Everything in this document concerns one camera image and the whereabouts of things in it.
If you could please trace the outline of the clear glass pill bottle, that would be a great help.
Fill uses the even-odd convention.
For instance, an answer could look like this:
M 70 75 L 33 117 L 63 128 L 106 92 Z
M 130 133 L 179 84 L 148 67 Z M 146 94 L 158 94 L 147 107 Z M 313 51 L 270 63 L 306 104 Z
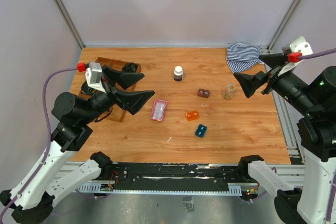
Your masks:
M 234 97 L 235 94 L 235 88 L 234 90 L 228 90 L 228 87 L 226 88 L 226 91 L 224 92 L 223 98 L 225 100 L 231 100 Z

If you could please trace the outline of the orange pill box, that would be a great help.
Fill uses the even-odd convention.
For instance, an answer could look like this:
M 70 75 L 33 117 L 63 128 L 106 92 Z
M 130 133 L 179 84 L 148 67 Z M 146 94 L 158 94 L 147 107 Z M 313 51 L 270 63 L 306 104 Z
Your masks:
M 186 119 L 188 121 L 197 120 L 199 118 L 199 113 L 197 110 L 189 111 L 186 113 Z

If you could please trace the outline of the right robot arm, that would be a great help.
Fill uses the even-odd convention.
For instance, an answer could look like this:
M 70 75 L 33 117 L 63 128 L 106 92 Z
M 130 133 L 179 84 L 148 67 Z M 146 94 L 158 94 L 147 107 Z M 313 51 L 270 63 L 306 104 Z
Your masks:
M 246 97 L 258 88 L 263 94 L 274 91 L 302 116 L 297 124 L 305 158 L 302 188 L 284 181 L 258 155 L 242 157 L 238 164 L 238 177 L 256 180 L 273 198 L 284 223 L 335 223 L 335 66 L 325 68 L 310 84 L 293 73 L 303 60 L 332 53 L 334 49 L 261 55 L 268 72 L 234 75 Z

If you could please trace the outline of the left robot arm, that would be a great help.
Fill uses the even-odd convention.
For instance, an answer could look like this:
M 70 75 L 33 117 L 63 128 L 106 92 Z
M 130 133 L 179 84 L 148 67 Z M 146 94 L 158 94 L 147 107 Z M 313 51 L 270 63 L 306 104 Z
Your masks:
M 84 164 L 61 179 L 60 169 L 84 145 L 92 134 L 90 123 L 107 118 L 117 105 L 130 114 L 138 113 L 154 91 L 130 91 L 143 79 L 141 72 L 118 71 L 97 62 L 79 63 L 94 93 L 87 99 L 70 92 L 61 93 L 51 114 L 58 120 L 55 129 L 48 128 L 47 144 L 35 165 L 13 189 L 1 192 L 1 203 L 12 210 L 16 223 L 42 223 L 53 209 L 83 183 L 112 175 L 112 160 L 102 152 L 94 153 Z

